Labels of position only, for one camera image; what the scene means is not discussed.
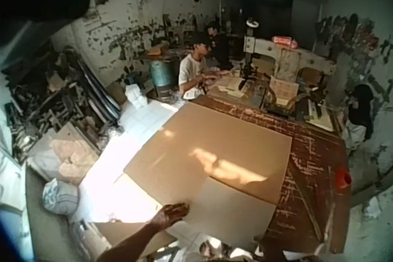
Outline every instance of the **red cup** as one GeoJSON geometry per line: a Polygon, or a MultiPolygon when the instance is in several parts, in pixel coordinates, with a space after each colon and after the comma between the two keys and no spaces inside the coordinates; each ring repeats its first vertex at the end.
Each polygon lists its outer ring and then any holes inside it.
{"type": "Polygon", "coordinates": [[[352,177],[350,173],[343,167],[341,166],[340,168],[337,169],[336,172],[336,185],[339,189],[343,190],[344,188],[347,188],[350,186],[352,183],[352,177]]]}

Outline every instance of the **metal barrel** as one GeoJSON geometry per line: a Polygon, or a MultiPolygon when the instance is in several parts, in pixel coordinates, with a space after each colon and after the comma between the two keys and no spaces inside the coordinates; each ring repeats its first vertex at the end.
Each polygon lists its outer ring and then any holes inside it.
{"type": "Polygon", "coordinates": [[[176,84],[172,61],[151,61],[150,74],[159,98],[171,96],[170,91],[176,84]]]}

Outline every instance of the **industrial machine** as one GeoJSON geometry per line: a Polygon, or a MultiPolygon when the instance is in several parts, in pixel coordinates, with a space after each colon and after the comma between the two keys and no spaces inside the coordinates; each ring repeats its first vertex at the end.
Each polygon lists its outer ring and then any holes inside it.
{"type": "MultiPolygon", "coordinates": [[[[244,37],[246,65],[242,68],[242,77],[244,77],[245,81],[252,79],[253,75],[251,73],[256,72],[251,63],[255,55],[265,55],[273,58],[275,60],[273,77],[285,82],[295,83],[299,71],[304,68],[315,69],[323,73],[324,79],[329,79],[334,74],[337,65],[333,61],[329,61],[301,48],[290,48],[285,45],[275,44],[269,40],[255,38],[253,36],[253,29],[258,27],[258,23],[248,20],[247,25],[247,33],[244,37]]],[[[294,110],[296,102],[301,99],[307,99],[306,121],[332,131],[332,124],[324,104],[326,92],[322,85],[315,85],[315,87],[307,93],[295,95],[286,106],[277,105],[276,98],[273,98],[269,104],[265,104],[265,108],[268,112],[287,118],[290,117],[290,114],[294,110]]]]}

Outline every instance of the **wooden workbench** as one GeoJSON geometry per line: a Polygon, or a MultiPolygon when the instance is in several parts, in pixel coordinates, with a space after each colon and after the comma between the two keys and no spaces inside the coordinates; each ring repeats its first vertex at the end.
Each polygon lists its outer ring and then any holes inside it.
{"type": "MultiPolygon", "coordinates": [[[[310,199],[315,201],[316,218],[322,235],[331,206],[330,187],[335,190],[330,251],[341,253],[348,232],[351,188],[337,191],[334,179],[338,167],[348,168],[344,142],[338,136],[309,128],[307,124],[285,120],[209,96],[200,96],[194,103],[292,137],[290,155],[304,177],[310,199]]],[[[289,171],[286,173],[276,212],[262,238],[262,244],[276,247],[277,250],[302,253],[313,253],[320,244],[289,171]]]]}

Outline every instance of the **worker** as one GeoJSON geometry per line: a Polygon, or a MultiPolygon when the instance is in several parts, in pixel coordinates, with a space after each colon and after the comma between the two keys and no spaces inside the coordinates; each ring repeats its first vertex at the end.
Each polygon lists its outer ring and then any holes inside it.
{"type": "Polygon", "coordinates": [[[189,210],[189,205],[183,202],[163,206],[151,221],[147,222],[132,236],[102,253],[98,257],[97,262],[137,261],[148,243],[157,233],[166,230],[176,222],[182,220],[189,213],[189,210]]]}
{"type": "Polygon", "coordinates": [[[192,36],[193,52],[180,62],[179,92],[184,99],[193,100],[204,93],[203,86],[209,79],[217,79],[228,71],[209,71],[205,56],[211,51],[211,40],[204,32],[192,36]]]}
{"type": "Polygon", "coordinates": [[[371,105],[374,95],[366,84],[357,85],[349,97],[348,120],[342,133],[348,155],[373,134],[371,105]]]}
{"type": "Polygon", "coordinates": [[[221,70],[230,70],[233,66],[229,62],[229,41],[227,35],[219,33],[219,25],[212,21],[208,25],[208,34],[212,40],[211,55],[217,60],[221,70]]]}

